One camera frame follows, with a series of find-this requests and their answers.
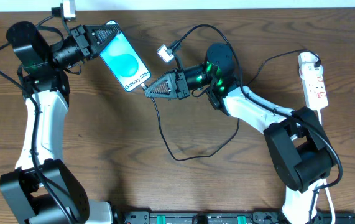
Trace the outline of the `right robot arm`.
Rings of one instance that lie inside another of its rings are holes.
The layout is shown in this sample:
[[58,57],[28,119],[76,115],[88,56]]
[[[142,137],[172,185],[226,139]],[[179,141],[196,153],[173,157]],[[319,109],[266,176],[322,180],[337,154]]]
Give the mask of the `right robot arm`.
[[262,133],[274,169],[286,186],[282,213],[289,223],[312,223],[316,201],[334,166],[341,167],[315,112],[303,107],[284,108],[256,95],[238,81],[233,72],[237,64],[230,44],[209,46],[205,61],[185,68],[179,65],[145,88],[151,100],[182,100],[204,88],[214,109],[244,121]]

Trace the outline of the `blue Galaxy smartphone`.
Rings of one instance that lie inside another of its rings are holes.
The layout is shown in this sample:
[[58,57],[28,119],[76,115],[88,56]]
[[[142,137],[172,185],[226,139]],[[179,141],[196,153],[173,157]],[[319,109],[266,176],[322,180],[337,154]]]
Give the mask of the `blue Galaxy smartphone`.
[[121,30],[99,56],[127,92],[151,77],[149,69]]

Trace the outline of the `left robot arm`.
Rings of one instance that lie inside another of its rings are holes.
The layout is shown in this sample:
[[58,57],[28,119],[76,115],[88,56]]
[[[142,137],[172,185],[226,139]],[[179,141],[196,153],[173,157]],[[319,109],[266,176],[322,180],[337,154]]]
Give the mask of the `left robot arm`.
[[96,58],[121,30],[115,22],[80,25],[53,45],[43,30],[22,21],[6,34],[21,61],[17,74],[28,118],[21,155],[0,177],[0,191],[19,223],[114,223],[111,204],[90,200],[64,164],[62,141],[71,68]]

